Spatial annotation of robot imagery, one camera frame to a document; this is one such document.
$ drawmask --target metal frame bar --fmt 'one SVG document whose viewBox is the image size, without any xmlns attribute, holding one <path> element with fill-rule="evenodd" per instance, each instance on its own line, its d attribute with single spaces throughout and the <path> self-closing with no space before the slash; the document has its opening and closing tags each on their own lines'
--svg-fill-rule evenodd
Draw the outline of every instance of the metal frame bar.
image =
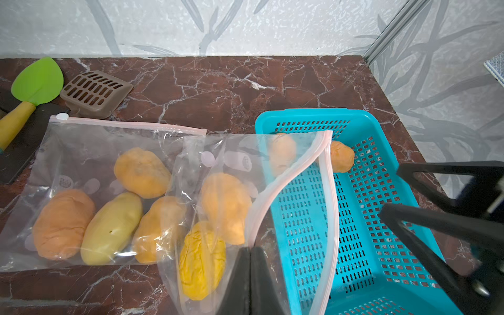
<svg viewBox="0 0 504 315">
<path fill-rule="evenodd" d="M 385 48 L 396 38 L 397 34 L 402 31 L 406 24 L 408 24 L 429 1 L 430 0 L 409 0 L 402 9 L 399 10 L 392 22 L 390 22 L 378 39 L 364 53 L 363 57 L 368 65 L 378 58 Z"/>
</svg>

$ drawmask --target clear plastic bag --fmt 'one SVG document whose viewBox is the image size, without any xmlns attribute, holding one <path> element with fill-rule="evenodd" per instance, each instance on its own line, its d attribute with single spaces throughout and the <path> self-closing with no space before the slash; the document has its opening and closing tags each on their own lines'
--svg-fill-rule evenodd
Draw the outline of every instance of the clear plastic bag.
<svg viewBox="0 0 504 315">
<path fill-rule="evenodd" d="M 312 314 L 324 313 L 338 246 L 331 137 L 331 131 L 184 137 L 170 194 L 188 211 L 178 222 L 169 211 L 161 214 L 163 236 L 157 251 L 159 273 L 179 312 L 217 312 L 239 249 L 255 245 L 273 200 L 319 158 L 328 213 L 328 248 L 319 283 L 322 289 L 317 291 Z"/>
<path fill-rule="evenodd" d="M 138 263 L 132 235 L 157 200 L 154 196 L 169 189 L 166 172 L 182 150 L 176 140 L 205 133 L 175 125 L 52 116 L 28 182 L 0 233 L 0 271 L 84 265 L 81 254 L 90 265 Z M 116 165 L 119 156 L 124 161 Z M 134 162 L 147 170 L 136 174 L 140 166 Z M 149 171 L 152 165 L 157 168 Z M 164 177 L 157 175 L 159 169 Z M 125 193 L 125 186 L 137 194 Z M 88 235 L 91 225 L 94 235 Z M 96 244 L 97 238 L 108 243 Z M 83 241 L 89 248 L 80 248 Z M 97 256 L 96 248 L 111 255 Z"/>
</svg>

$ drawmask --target brown plastic scoop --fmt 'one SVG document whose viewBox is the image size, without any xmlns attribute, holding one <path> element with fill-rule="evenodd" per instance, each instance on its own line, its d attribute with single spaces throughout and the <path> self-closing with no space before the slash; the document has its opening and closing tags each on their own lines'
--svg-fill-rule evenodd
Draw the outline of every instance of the brown plastic scoop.
<svg viewBox="0 0 504 315">
<path fill-rule="evenodd" d="M 114 112 L 132 88 L 132 84 L 102 71 L 89 71 L 76 76 L 59 95 L 72 114 L 103 119 Z"/>
</svg>

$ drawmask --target teal plastic basket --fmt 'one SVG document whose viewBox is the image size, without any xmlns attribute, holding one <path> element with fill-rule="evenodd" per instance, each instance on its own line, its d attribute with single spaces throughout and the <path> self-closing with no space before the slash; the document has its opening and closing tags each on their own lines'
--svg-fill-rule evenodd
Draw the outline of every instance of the teal plastic basket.
<svg viewBox="0 0 504 315">
<path fill-rule="evenodd" d="M 350 146 L 355 165 L 335 173 L 338 195 L 338 263 L 326 314 L 461 314 L 422 264 L 377 214 L 384 203 L 418 204 L 379 122 L 363 110 L 346 108 L 267 111 L 257 134 L 333 130 Z M 327 218 L 316 163 L 282 190 L 271 205 L 292 315 L 307 315 L 324 266 Z M 428 228 L 406 225 L 438 256 Z"/>
</svg>

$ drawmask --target potato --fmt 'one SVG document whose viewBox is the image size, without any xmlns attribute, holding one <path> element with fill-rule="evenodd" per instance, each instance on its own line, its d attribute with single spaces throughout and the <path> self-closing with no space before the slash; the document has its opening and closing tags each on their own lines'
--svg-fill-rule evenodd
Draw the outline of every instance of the potato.
<svg viewBox="0 0 504 315">
<path fill-rule="evenodd" d="M 217 235 L 229 244 L 243 244 L 245 217 L 252 205 L 247 187 L 232 175 L 214 173 L 203 182 L 201 199 Z"/>
<path fill-rule="evenodd" d="M 93 201 L 83 191 L 71 189 L 54 195 L 33 225 L 33 243 L 39 256 L 63 260 L 77 254 L 95 211 Z"/>
<path fill-rule="evenodd" d="M 294 139 L 284 133 L 276 134 L 268 144 L 270 166 L 273 176 L 278 177 L 296 159 L 297 145 Z"/>
<path fill-rule="evenodd" d="M 133 236 L 133 251 L 139 263 L 152 264 L 156 262 L 156 250 L 161 239 L 161 216 L 166 223 L 165 233 L 169 233 L 167 240 L 168 252 L 173 251 L 173 242 L 184 232 L 179 226 L 185 215 L 185 205 L 176 197 L 161 197 L 151 206 L 149 212 L 143 216 L 135 235 Z"/>
<path fill-rule="evenodd" d="M 119 156 L 114 165 L 115 177 L 128 191 L 142 198 L 157 198 L 171 185 L 171 174 L 152 152 L 132 148 Z"/>
<path fill-rule="evenodd" d="M 354 163 L 355 152 L 339 141 L 331 142 L 331 164 L 333 172 L 346 173 Z"/>
<path fill-rule="evenodd" d="M 142 201 L 133 193 L 122 193 L 106 203 L 86 229 L 82 260 L 87 265 L 109 263 L 129 243 L 142 215 Z"/>
<path fill-rule="evenodd" d="M 201 301 L 217 288 L 225 268 L 226 243 L 215 235 L 208 221 L 196 223 L 180 252 L 182 291 L 191 300 Z"/>
</svg>

